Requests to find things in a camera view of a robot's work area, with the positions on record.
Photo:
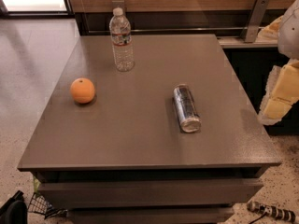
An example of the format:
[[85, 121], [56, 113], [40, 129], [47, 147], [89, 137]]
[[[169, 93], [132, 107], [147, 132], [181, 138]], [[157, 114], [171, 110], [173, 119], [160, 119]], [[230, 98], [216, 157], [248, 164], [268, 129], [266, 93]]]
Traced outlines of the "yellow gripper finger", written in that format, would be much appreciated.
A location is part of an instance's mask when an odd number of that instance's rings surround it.
[[282, 16], [273, 20], [269, 25], [265, 26], [259, 33], [258, 37], [267, 39], [277, 39], [278, 30], [280, 23], [282, 21]]
[[299, 101], [299, 62], [274, 65], [269, 73], [266, 94], [260, 104], [258, 120], [263, 125], [280, 122]]

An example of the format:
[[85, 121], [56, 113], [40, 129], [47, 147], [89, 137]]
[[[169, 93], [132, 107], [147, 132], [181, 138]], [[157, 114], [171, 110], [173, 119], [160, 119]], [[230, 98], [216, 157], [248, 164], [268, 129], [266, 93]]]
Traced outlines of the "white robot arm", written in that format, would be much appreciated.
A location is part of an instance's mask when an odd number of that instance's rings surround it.
[[278, 30], [278, 52], [289, 58], [282, 67], [274, 65], [268, 75], [258, 120], [274, 125], [299, 101], [299, 0], [269, 25]]

